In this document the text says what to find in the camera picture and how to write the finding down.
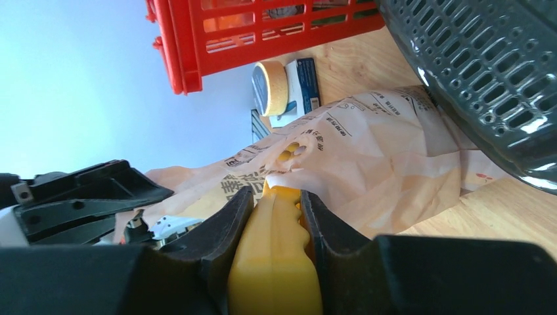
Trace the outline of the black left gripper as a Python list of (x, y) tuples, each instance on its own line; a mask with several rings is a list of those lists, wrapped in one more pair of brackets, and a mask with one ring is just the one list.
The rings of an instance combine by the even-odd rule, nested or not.
[(116, 214), (172, 195), (124, 159), (31, 179), (1, 173), (1, 245), (97, 243), (114, 231)]

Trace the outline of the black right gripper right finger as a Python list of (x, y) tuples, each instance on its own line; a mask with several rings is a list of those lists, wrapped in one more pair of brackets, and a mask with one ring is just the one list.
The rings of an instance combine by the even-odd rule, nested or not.
[(301, 192), (309, 251), (319, 278), (325, 314), (374, 314), (379, 256), (376, 244), (333, 212), (316, 194)]

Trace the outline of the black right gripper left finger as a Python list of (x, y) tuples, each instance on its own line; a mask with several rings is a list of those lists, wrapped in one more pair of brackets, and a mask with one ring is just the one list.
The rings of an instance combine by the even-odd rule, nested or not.
[(228, 314), (227, 281), (236, 249), (254, 210), (254, 191), (242, 187), (220, 210), (160, 249), (185, 264), (165, 314)]

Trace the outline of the yellow plastic scoop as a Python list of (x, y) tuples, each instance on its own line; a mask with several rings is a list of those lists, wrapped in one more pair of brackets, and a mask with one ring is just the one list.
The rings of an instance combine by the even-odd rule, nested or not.
[(242, 232), (227, 282), (230, 314), (322, 314), (319, 278), (305, 249), (301, 192), (265, 185)]

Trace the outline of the pink cat litter bag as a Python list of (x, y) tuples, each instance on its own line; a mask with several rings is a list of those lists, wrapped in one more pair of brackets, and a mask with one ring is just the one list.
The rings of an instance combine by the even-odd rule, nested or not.
[(226, 159), (146, 175), (173, 190), (144, 210), (149, 226), (165, 215), (207, 219), (242, 186), (267, 184), (318, 195), (368, 237), (402, 232), (507, 177), (421, 86), (349, 96)]

